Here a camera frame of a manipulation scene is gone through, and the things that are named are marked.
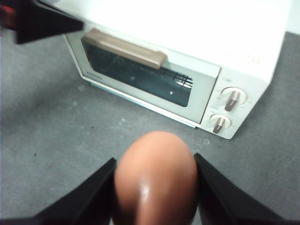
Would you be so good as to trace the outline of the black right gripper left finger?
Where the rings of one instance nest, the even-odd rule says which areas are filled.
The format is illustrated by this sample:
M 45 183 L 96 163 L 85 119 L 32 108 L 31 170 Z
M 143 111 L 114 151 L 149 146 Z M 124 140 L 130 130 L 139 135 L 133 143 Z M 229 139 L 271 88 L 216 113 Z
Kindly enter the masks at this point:
M 117 161 L 109 159 L 77 188 L 39 212 L 45 225 L 108 225 Z

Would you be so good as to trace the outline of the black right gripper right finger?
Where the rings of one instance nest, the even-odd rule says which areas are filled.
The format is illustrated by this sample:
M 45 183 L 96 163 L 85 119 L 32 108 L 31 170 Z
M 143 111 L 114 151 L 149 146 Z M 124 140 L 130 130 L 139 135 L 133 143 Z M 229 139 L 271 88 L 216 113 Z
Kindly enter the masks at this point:
M 203 225 L 288 225 L 289 220 L 239 189 L 200 154 L 198 209 Z

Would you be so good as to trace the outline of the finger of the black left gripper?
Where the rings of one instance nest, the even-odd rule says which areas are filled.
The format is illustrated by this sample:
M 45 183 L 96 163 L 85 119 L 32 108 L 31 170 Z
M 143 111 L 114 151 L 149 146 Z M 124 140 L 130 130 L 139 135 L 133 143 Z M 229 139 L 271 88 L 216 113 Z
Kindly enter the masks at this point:
M 43 0 L 10 0 L 17 44 L 80 31 L 84 22 Z

